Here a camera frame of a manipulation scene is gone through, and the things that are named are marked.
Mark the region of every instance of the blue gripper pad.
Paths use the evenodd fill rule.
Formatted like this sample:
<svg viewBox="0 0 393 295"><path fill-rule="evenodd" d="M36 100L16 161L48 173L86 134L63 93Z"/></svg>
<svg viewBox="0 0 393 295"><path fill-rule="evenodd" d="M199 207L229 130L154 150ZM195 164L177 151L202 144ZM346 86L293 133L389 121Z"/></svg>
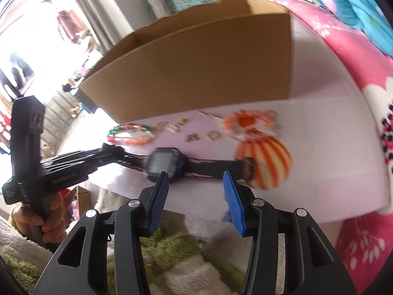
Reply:
<svg viewBox="0 0 393 295"><path fill-rule="evenodd" d="M169 190L168 173L161 172L161 175L158 178L158 181L153 189L152 195L154 195L154 199L149 208L149 223L147 226L147 231L151 235L153 235L153 233L157 230L160 224L162 210L164 209L165 206L168 190Z"/></svg>
<svg viewBox="0 0 393 295"><path fill-rule="evenodd" d="M233 225L239 234L243 235L246 231L246 224L244 222L244 208L237 193L236 185L233 182L229 171L224 172L223 185Z"/></svg>

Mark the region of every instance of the watch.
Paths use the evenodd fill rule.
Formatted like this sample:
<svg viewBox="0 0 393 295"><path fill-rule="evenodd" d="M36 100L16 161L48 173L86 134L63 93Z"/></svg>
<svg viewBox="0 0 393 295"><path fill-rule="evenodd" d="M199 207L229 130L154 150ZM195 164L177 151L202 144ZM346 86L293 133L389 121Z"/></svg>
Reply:
<svg viewBox="0 0 393 295"><path fill-rule="evenodd" d="M174 182L180 177L200 177L223 179L229 170L235 180L251 180L254 174L254 159L241 160L200 160L189 158L175 147L158 147L150 156L128 154L128 167L143 171L147 179L156 182L160 173L165 171L169 180Z"/></svg>

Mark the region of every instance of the watch screen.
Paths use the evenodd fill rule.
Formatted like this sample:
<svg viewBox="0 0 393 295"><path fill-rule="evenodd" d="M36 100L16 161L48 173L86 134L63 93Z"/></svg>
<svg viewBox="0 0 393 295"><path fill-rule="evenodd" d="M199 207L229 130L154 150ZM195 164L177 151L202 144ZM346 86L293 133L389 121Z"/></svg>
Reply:
<svg viewBox="0 0 393 295"><path fill-rule="evenodd" d="M170 172L173 162L173 152L157 151L154 152L147 164L147 173L158 173L162 171Z"/></svg>

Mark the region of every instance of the pink floral bedding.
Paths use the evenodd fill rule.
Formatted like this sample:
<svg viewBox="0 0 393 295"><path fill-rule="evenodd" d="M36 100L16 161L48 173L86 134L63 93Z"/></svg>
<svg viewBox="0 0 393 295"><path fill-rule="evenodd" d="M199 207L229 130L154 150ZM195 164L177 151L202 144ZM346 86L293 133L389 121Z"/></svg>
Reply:
<svg viewBox="0 0 393 295"><path fill-rule="evenodd" d="M271 0L286 6L331 48L363 93L385 152L390 206L344 221L336 250L359 294L374 280L393 249L393 60L333 13L301 0Z"/></svg>

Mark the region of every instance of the white tabletop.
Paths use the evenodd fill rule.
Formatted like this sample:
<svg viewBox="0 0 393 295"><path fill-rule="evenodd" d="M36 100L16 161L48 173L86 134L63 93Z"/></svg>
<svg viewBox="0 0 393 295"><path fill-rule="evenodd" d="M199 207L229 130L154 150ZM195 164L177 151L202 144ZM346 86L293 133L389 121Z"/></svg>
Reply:
<svg viewBox="0 0 393 295"><path fill-rule="evenodd" d="M331 222L379 210L388 203L388 180L374 121L356 84L323 41L297 18L292 21L294 68L289 100L236 104L206 109L221 116L238 109L269 109L282 126L278 139L293 158L288 180L277 188L253 189L276 208L306 208L317 222ZM125 147L135 154L150 154L156 147L177 147L189 157L232 160L237 141L204 138L209 130L221 132L216 119L196 111L138 121L189 122L178 134L165 131L149 145ZM74 149L100 147L115 125L102 110L86 120ZM198 133L200 141L185 142ZM144 174L117 164L106 165L89 176L103 188L129 198L151 186ZM220 220L227 211L219 180L182 178L171 184L165 209Z"/></svg>

